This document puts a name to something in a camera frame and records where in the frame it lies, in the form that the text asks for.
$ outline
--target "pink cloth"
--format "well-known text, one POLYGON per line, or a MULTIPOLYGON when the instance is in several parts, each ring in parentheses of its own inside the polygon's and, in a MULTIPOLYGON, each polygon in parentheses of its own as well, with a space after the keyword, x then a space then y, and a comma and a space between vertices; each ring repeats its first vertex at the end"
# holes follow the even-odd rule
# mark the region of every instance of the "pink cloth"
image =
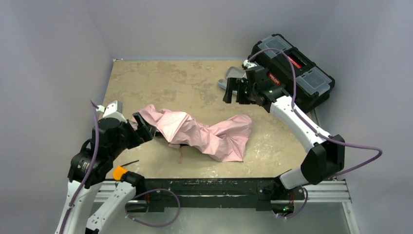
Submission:
POLYGON ((139 113, 148 124, 156 127, 174 148, 174 144, 187 144, 219 162, 244 159, 245 145, 252 128, 252 120, 247 115, 236 115, 208 126, 198 123, 185 112, 168 109, 157 111, 152 104, 139 113))

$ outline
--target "black cable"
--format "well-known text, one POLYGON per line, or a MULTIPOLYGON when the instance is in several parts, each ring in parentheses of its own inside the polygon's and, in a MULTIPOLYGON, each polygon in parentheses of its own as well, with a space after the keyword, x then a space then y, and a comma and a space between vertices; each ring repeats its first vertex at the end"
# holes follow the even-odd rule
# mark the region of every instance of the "black cable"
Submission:
POLYGON ((136 163, 136 162, 139 162, 139 159, 136 160, 136 161, 132 161, 132 162, 128 162, 126 164, 123 164, 123 165, 121 165, 121 167, 126 167, 126 166, 131 165, 132 163, 136 163))

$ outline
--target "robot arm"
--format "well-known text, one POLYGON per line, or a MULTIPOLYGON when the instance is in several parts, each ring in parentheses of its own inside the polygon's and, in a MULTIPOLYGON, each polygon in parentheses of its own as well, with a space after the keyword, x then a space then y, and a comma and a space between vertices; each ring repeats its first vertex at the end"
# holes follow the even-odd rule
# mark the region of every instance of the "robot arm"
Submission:
MULTIPOLYGON (((298 138, 307 156, 300 167, 287 171, 275 179, 276 192, 283 194, 297 186, 318 184, 344 168, 344 146, 320 138, 294 112, 292 98, 283 89, 271 81, 268 69, 262 66, 250 66, 246 70, 247 78, 229 78, 224 101, 230 103, 232 91, 237 90, 237 102, 257 104, 268 113, 279 118, 298 138)), ((295 110, 311 126, 324 136, 344 142, 340 135, 331 136, 316 125, 297 105, 295 110)))
POLYGON ((76 195, 75 191, 81 186, 81 182, 91 166, 92 149, 96 144, 95 129, 93 129, 92 138, 85 141, 80 152, 72 158, 68 174, 68 193, 56 234, 101 233, 101 228, 110 223, 112 215, 122 208, 120 204, 126 204, 136 192, 141 193, 146 190, 143 176, 136 173, 125 173, 125 177, 119 178, 123 181, 119 184, 120 191, 115 190, 113 197, 108 199, 98 212, 88 220, 93 201, 106 178, 106 174, 113 168, 113 161, 125 149, 137 147, 153 138, 155 129, 148 128, 147 123, 138 113, 134 114, 134 118, 138 122, 138 128, 134 130, 121 114, 121 109, 122 105, 118 101, 110 103, 106 108, 97 107, 98 111, 103 112, 103 118, 98 121, 99 142, 96 160, 92 165, 89 177, 79 194, 76 195), (74 195, 76 198, 73 206, 69 207, 74 195), (62 232, 60 231, 61 225, 64 225, 62 232))

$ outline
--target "white wall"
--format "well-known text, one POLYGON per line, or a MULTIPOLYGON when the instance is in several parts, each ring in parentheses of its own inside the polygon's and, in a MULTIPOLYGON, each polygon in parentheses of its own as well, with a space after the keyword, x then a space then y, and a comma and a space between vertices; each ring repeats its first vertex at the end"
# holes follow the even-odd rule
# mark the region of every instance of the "white wall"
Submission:
POLYGON ((114 58, 240 59, 283 34, 310 53, 338 0, 89 0, 114 58))
MULTIPOLYGON (((347 142, 382 147, 348 180, 362 233, 412 233, 413 1, 342 0, 311 58, 336 79, 321 122, 347 142)), ((346 167, 375 152, 346 149, 346 167)))
POLYGON ((81 0, 0 2, 0 233, 53 233, 112 61, 81 0))

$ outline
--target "table surface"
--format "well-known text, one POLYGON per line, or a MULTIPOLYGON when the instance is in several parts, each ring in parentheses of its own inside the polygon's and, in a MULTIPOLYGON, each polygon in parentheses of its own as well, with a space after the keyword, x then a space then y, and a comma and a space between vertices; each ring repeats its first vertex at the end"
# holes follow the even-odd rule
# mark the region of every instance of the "table surface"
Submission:
POLYGON ((146 178, 223 178, 275 177, 300 166, 305 151, 291 131, 280 120, 257 105, 226 104, 225 91, 217 81, 231 66, 241 61, 116 61, 106 91, 104 105, 123 102, 123 115, 148 104, 156 109, 183 111, 208 125, 237 114, 249 115, 253 129, 246 145, 243 162, 217 162, 194 147, 183 147, 179 153, 163 138, 125 150, 114 167, 138 160, 125 168, 146 178))

